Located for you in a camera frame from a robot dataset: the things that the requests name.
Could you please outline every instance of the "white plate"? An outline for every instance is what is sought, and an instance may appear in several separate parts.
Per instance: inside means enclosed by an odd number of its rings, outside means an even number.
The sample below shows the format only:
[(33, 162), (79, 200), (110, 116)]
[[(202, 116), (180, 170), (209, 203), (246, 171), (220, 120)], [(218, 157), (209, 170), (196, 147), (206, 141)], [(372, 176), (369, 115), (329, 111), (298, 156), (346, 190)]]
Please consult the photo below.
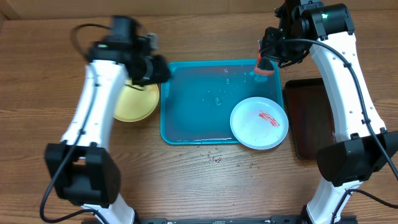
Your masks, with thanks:
[(252, 97), (238, 103), (231, 113), (232, 133), (252, 149), (271, 149), (286, 137), (289, 121), (285, 111), (274, 101)]

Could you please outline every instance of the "water droplet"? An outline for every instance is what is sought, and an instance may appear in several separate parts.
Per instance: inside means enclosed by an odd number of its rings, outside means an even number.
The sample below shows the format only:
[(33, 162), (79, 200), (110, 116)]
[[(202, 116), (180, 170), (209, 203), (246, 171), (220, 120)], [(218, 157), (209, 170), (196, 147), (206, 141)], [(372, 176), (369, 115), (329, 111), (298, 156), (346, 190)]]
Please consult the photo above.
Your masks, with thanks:
[(216, 97), (216, 98), (215, 98), (215, 103), (216, 103), (216, 105), (218, 106), (218, 105), (221, 104), (221, 100), (220, 100), (218, 97)]

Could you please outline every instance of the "teal tray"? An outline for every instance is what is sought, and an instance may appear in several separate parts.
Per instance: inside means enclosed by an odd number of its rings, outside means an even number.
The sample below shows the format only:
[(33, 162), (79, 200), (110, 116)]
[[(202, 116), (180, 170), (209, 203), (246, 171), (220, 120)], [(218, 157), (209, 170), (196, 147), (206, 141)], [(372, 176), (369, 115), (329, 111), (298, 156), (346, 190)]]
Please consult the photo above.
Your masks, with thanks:
[(254, 74), (256, 60), (172, 62), (162, 84), (160, 134), (169, 144), (233, 144), (229, 117), (242, 100), (260, 96), (284, 108), (279, 68)]

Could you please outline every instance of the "yellow bowl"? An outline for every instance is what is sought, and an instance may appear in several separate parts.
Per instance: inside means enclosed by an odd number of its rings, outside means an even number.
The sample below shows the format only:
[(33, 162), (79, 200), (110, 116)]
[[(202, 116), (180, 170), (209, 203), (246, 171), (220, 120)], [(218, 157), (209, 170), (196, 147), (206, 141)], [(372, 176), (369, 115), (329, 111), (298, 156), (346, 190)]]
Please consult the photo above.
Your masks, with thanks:
[(114, 117), (124, 122), (140, 121), (148, 117), (159, 102), (159, 88), (156, 84), (144, 87), (134, 86), (144, 91), (125, 86), (120, 93)]

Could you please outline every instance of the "wooden tabletop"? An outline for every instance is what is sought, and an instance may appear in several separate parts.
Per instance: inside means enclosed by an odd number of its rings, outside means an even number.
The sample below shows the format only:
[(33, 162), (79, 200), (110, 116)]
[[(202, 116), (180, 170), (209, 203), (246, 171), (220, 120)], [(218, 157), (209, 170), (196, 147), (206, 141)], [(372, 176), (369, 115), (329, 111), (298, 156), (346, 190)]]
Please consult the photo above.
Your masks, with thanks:
[[(389, 131), (398, 130), (398, 11), (351, 12), (358, 55), (369, 92)], [(273, 14), (137, 17), (160, 35), (160, 53), (170, 62), (255, 58), (256, 40), (277, 26)], [(69, 32), (82, 23), (108, 25), (109, 18), (6, 21), (0, 34), (0, 223), (42, 223), (39, 203), (50, 177), (43, 154), (59, 142), (75, 112), (84, 61)], [(106, 31), (87, 28), (83, 46)], [(281, 85), (320, 77), (311, 58), (281, 71)], [(122, 173), (121, 193), (141, 217), (246, 218), (299, 214), (313, 197), (320, 173), (300, 161), (291, 134), (273, 151), (242, 145), (171, 146), (159, 133), (160, 107), (138, 123), (115, 121), (110, 153)], [(208, 154), (222, 157), (209, 161)], [(398, 156), (393, 158), (398, 165)], [(361, 187), (398, 204), (390, 168)], [(45, 212), (60, 217), (79, 207), (53, 192)], [(398, 213), (362, 195), (344, 209), (360, 223), (396, 223)], [(79, 223), (79, 216), (65, 223)]]

